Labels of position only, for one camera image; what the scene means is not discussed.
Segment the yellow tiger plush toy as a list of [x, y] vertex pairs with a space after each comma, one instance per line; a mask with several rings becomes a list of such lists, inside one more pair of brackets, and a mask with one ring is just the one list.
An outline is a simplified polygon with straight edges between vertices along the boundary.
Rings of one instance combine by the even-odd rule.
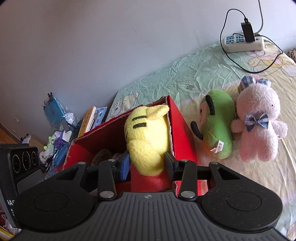
[[132, 192], [158, 192], [172, 188], [164, 155], [170, 150], [166, 104], [140, 106], [125, 122], [125, 140], [131, 161]]

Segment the green plush toy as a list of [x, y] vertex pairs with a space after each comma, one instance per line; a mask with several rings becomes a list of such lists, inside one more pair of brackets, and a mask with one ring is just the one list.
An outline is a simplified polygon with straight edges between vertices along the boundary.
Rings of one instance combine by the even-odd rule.
[[216, 160], [232, 153], [231, 122], [236, 114], [232, 97], [224, 90], [214, 89], [205, 95], [199, 105], [199, 123], [191, 121], [190, 127], [201, 141], [206, 156]]

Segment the pink plush rabbit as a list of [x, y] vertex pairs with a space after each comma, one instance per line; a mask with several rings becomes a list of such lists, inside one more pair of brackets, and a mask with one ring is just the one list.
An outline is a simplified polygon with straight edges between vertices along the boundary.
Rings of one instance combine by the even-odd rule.
[[288, 126], [279, 121], [280, 98], [271, 81], [244, 76], [236, 99], [238, 119], [231, 123], [233, 133], [241, 133], [239, 154], [244, 162], [267, 162], [278, 154], [278, 139], [287, 136]]

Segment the brown gourd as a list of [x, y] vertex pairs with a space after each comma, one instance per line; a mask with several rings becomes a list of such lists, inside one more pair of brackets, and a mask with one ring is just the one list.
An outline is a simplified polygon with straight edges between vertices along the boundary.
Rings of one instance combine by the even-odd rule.
[[110, 151], [108, 149], [100, 150], [92, 159], [91, 166], [97, 166], [100, 162], [111, 158]]

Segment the red cardboard box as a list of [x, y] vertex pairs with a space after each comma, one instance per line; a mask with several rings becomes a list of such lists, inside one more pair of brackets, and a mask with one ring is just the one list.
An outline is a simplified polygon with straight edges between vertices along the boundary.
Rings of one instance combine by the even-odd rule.
[[[180, 196], [185, 190], [192, 190], [193, 186], [196, 186], [196, 194], [200, 195], [201, 182], [196, 181], [193, 183], [189, 180], [190, 175], [184, 176], [186, 161], [195, 163], [198, 161], [193, 135], [170, 96], [162, 97], [158, 101], [150, 103], [149, 106], [158, 104], [167, 104], [170, 108], [166, 115], [170, 128], [169, 152], [171, 152], [179, 162], [180, 180], [172, 181], [173, 185], [171, 190], [175, 192], [176, 196]], [[130, 114], [131, 111], [127, 111], [117, 117], [111, 118], [95, 129], [85, 133], [82, 137], [75, 139], [69, 147], [63, 168], [67, 169], [78, 162], [85, 162], [87, 165], [90, 165], [92, 158], [102, 149], [108, 149], [114, 152], [126, 150], [123, 130], [126, 119]], [[116, 184], [116, 190], [119, 193], [132, 192], [130, 184], [131, 174], [129, 181], [122, 181]]]

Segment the small green plush figure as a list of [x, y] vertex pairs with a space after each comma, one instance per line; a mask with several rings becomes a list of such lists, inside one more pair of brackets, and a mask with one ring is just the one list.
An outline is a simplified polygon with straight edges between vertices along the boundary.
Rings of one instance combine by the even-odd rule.
[[55, 135], [52, 135], [52, 136], [48, 137], [47, 145], [43, 147], [44, 150], [46, 150], [46, 149], [48, 149], [49, 147], [51, 147], [51, 146], [54, 144], [55, 139], [56, 139], [56, 136], [55, 136]]

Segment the orange book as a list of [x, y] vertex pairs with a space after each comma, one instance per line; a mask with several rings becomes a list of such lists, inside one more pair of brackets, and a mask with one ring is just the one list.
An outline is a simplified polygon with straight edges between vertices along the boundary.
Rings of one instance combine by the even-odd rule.
[[92, 106], [90, 109], [88, 109], [88, 111], [86, 112], [86, 114], [84, 115], [83, 121], [82, 121], [82, 125], [78, 134], [78, 137], [83, 136], [86, 132], [89, 132], [93, 121], [94, 121], [94, 115], [95, 115], [95, 111], [96, 111], [96, 107]]

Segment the blue plastic bag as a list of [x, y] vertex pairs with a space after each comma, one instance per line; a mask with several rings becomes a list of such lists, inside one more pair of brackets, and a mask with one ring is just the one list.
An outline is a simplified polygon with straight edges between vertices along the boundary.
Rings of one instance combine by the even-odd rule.
[[51, 92], [48, 93], [48, 98], [44, 101], [43, 110], [53, 131], [59, 131], [60, 128], [63, 128], [65, 111]]

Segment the cartoon print bed sheet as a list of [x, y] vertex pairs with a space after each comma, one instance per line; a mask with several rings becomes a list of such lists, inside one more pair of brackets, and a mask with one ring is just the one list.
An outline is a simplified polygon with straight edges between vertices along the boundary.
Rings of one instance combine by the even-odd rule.
[[263, 51], [229, 56], [219, 44], [198, 50], [119, 90], [107, 117], [170, 95], [186, 122], [197, 121], [199, 103], [210, 90], [222, 89], [236, 98], [241, 78], [250, 71], [271, 81], [280, 98], [279, 119], [287, 123], [288, 134], [280, 139], [273, 161], [244, 163], [235, 143], [232, 155], [222, 163], [278, 194], [283, 212], [276, 227], [295, 240], [295, 63], [273, 44], [266, 43]]

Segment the white power strip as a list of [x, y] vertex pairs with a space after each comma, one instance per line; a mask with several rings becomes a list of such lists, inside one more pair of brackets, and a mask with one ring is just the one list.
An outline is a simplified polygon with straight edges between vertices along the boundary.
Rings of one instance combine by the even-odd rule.
[[246, 42], [242, 35], [227, 36], [222, 40], [222, 47], [227, 53], [260, 51], [265, 49], [262, 37], [255, 36], [254, 42]]

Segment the black power adapter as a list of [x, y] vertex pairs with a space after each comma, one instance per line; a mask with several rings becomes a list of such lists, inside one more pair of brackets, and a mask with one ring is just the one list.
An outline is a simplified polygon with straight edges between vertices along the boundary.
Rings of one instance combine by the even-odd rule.
[[248, 18], [244, 18], [244, 22], [241, 23], [241, 28], [245, 38], [245, 42], [247, 43], [254, 42], [255, 41], [254, 32]]

